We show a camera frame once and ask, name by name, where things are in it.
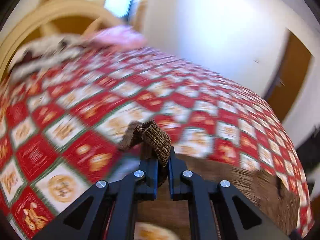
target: metal bolt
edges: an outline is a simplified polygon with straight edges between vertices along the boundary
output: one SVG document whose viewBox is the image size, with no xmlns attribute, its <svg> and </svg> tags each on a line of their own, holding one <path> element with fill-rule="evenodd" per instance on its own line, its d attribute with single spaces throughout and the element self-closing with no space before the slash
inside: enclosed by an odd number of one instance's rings
<svg viewBox="0 0 320 240">
<path fill-rule="evenodd" d="M 142 177 L 142 176 L 144 175 L 144 172 L 138 170 L 138 171 L 135 171 L 135 172 L 134 172 L 134 175 L 135 175 L 136 177 L 140 178 L 140 177 Z"/>
<path fill-rule="evenodd" d="M 230 182 L 224 179 L 220 182 L 220 185 L 223 187 L 230 187 Z"/>
<path fill-rule="evenodd" d="M 184 172 L 182 173 L 182 175 L 185 176 L 185 177 L 191 177 L 192 174 L 193 174 L 192 171 L 184 171 Z"/>
<path fill-rule="evenodd" d="M 96 186 L 98 188 L 103 188 L 107 185 L 107 183 L 104 181 L 104 180 L 99 180 L 97 183 L 96 183 Z"/>
</svg>

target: bedspread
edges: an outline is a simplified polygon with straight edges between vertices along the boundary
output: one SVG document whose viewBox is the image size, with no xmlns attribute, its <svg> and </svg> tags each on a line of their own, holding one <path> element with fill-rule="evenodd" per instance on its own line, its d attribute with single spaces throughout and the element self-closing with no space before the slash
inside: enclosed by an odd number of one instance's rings
<svg viewBox="0 0 320 240">
<path fill-rule="evenodd" d="M 117 150 L 132 120 L 154 119 L 176 153 L 265 169 L 300 196 L 298 231 L 313 224 L 293 144 L 258 95 L 184 59 L 143 48 L 91 49 L 1 88 L 0 209 L 31 239 L 99 179 L 121 179 L 139 149 Z"/>
</svg>

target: wooden headboard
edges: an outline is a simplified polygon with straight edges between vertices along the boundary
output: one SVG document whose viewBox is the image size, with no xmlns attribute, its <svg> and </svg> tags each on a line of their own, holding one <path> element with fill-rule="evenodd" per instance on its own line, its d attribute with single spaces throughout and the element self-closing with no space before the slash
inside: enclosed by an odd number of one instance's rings
<svg viewBox="0 0 320 240">
<path fill-rule="evenodd" d="M 107 9 L 88 0 L 50 0 L 27 14 L 0 46 L 0 77 L 15 52 L 25 43 L 57 33 L 87 35 L 95 30 L 124 24 Z"/>
</svg>

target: wooden door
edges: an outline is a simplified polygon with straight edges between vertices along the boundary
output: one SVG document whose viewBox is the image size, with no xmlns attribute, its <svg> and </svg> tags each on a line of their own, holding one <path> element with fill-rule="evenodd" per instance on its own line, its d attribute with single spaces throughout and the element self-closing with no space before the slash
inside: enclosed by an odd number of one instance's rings
<svg viewBox="0 0 320 240">
<path fill-rule="evenodd" d="M 280 122 L 289 112 L 299 93 L 311 57 L 310 51 L 290 32 L 274 88 L 267 99 Z"/>
</svg>

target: brown cloth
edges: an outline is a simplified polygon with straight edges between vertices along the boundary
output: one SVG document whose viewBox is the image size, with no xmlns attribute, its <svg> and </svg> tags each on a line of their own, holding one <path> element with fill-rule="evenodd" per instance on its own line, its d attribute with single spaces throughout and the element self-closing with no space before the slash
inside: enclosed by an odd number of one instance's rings
<svg viewBox="0 0 320 240">
<path fill-rule="evenodd" d="M 138 143 L 142 143 L 142 159 L 154 157 L 159 160 L 161 175 L 158 185 L 161 185 L 167 176 L 170 137 L 156 125 L 154 120 L 146 123 L 134 121 L 129 124 L 118 147 L 120 150 L 127 150 Z M 296 228 L 300 200 L 297 195 L 286 189 L 279 177 L 266 171 L 247 171 L 207 159 L 186 155 L 177 155 L 177 157 L 184 160 L 188 169 L 199 174 L 203 179 L 230 181 L 285 234 L 289 235 Z M 168 228 L 182 240 L 190 239 L 188 202 L 172 201 L 168 182 L 158 189 L 155 201 L 139 203 L 137 221 Z"/>
</svg>

